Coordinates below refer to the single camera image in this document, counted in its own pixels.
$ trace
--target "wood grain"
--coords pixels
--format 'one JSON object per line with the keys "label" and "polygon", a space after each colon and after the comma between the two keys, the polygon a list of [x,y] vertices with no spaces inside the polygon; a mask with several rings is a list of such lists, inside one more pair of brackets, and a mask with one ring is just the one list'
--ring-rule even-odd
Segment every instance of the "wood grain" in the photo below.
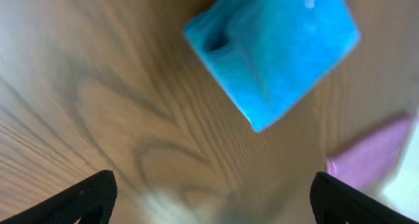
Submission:
{"label": "wood grain", "polygon": [[111,169],[112,223],[314,223],[325,156],[416,108],[418,0],[348,0],[361,44],[254,133],[181,35],[214,1],[0,0],[0,219]]}

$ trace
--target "blue object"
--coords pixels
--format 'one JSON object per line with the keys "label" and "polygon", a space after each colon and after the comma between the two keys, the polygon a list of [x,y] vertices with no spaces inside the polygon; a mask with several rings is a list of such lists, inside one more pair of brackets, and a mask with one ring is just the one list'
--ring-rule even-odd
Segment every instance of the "blue object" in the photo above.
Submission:
{"label": "blue object", "polygon": [[256,132],[290,110],[360,39],[344,0],[218,0],[184,33]]}

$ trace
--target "wooden surface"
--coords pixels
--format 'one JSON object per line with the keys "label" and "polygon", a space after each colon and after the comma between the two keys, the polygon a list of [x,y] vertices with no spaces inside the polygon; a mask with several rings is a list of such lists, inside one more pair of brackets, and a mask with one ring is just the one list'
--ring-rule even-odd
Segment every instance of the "wooden surface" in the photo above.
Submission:
{"label": "wooden surface", "polygon": [[348,0],[361,44],[254,133],[181,35],[213,1],[0,0],[0,219],[111,169],[112,223],[314,223],[325,156],[417,106],[418,0]]}

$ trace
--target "pink object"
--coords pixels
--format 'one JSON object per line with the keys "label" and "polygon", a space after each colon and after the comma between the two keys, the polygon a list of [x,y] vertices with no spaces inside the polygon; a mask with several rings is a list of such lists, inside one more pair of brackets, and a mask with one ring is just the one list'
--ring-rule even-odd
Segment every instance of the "pink object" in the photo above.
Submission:
{"label": "pink object", "polygon": [[328,158],[327,173],[361,191],[377,184],[394,168],[414,119],[398,118],[343,154]]}

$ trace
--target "blue fabric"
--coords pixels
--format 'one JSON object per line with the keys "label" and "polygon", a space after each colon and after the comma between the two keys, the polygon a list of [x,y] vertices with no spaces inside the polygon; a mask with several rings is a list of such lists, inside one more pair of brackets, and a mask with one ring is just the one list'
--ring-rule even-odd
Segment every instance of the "blue fabric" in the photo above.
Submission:
{"label": "blue fabric", "polygon": [[343,0],[218,0],[191,20],[187,41],[260,132],[360,39]]}

